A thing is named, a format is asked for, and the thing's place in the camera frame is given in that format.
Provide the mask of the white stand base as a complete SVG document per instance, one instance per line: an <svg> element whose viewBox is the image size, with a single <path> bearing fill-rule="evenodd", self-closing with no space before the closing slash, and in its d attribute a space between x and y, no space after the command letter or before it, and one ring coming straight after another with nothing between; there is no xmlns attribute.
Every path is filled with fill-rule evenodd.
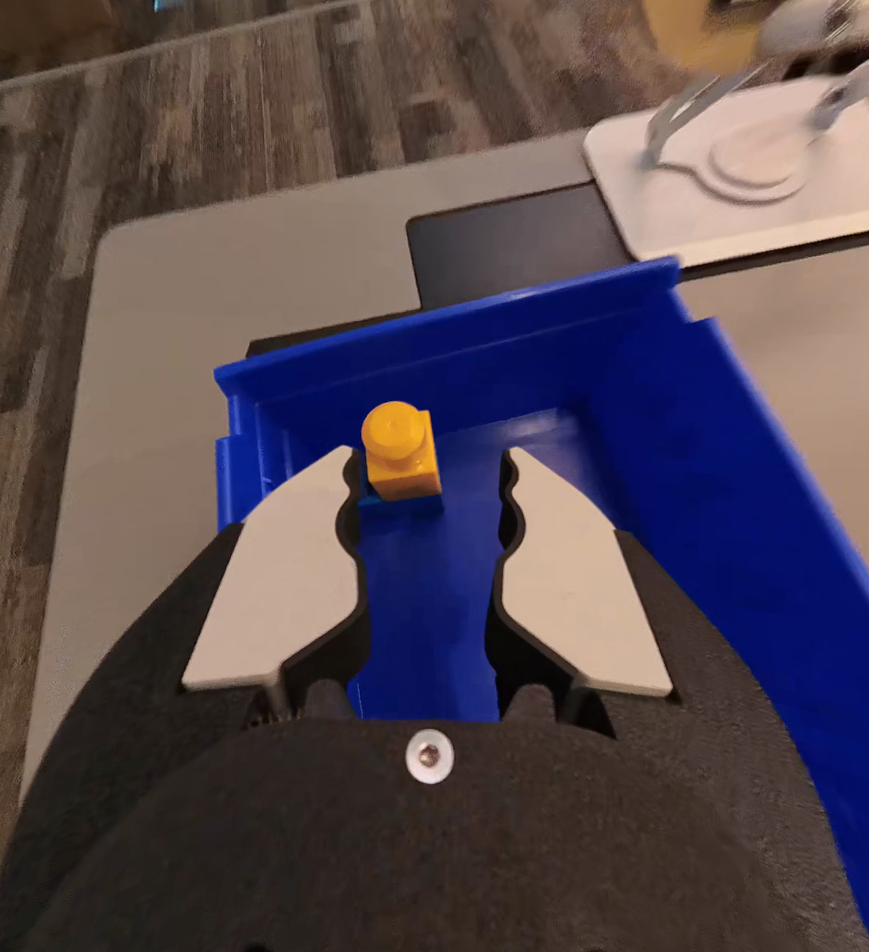
<svg viewBox="0 0 869 952"><path fill-rule="evenodd" d="M743 85L694 83L585 135L634 259L695 267L869 233L869 61L845 76Z"/></svg>

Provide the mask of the cardboard box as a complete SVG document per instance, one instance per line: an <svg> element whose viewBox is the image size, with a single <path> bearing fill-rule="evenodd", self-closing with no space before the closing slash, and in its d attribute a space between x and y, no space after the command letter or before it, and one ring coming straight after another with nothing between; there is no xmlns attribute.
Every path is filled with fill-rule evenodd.
<svg viewBox="0 0 869 952"><path fill-rule="evenodd" d="M44 51L116 23L109 1L0 1L0 57Z"/></svg>

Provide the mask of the blue plastic bin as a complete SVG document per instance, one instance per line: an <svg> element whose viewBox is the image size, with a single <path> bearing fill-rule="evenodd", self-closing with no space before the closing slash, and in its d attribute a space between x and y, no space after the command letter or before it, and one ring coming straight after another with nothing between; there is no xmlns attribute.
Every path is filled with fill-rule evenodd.
<svg viewBox="0 0 869 952"><path fill-rule="evenodd" d="M748 665L803 757L869 927L869 570L669 259L253 342L214 370L219 524L375 404L433 415L442 516L364 529L374 720L497 718L481 644L502 451L523 446L631 533Z"/></svg>

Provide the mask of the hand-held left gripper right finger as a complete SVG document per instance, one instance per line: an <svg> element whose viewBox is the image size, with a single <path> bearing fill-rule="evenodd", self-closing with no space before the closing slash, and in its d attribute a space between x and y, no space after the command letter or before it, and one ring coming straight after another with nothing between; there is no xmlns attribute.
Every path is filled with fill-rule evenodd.
<svg viewBox="0 0 869 952"><path fill-rule="evenodd" d="M579 680L666 698L673 683L616 528L581 490L524 448L501 460L502 547L491 590L488 660L500 681Z"/></svg>

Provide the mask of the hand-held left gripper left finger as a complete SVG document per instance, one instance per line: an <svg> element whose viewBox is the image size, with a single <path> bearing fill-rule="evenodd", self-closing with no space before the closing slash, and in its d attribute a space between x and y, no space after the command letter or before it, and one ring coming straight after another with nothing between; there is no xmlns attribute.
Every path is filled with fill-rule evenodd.
<svg viewBox="0 0 869 952"><path fill-rule="evenodd" d="M242 530L190 660L190 691L347 685L369 660L357 551L361 467L338 446L267 495Z"/></svg>

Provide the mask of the black mat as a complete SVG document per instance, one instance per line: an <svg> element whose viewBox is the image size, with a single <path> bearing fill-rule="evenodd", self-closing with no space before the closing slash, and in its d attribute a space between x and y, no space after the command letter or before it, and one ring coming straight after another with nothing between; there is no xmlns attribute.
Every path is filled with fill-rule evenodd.
<svg viewBox="0 0 869 952"><path fill-rule="evenodd" d="M633 262L594 183L417 216L405 232L417 308L254 339L245 356Z"/></svg>

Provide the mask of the yellow one-stud block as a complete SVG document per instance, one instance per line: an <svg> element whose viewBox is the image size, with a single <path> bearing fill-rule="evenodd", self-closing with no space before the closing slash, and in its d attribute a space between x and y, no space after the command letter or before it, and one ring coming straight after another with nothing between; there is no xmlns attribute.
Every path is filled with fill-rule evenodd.
<svg viewBox="0 0 869 952"><path fill-rule="evenodd" d="M442 493L429 411L403 401L376 406L361 427L368 483L386 503Z"/></svg>

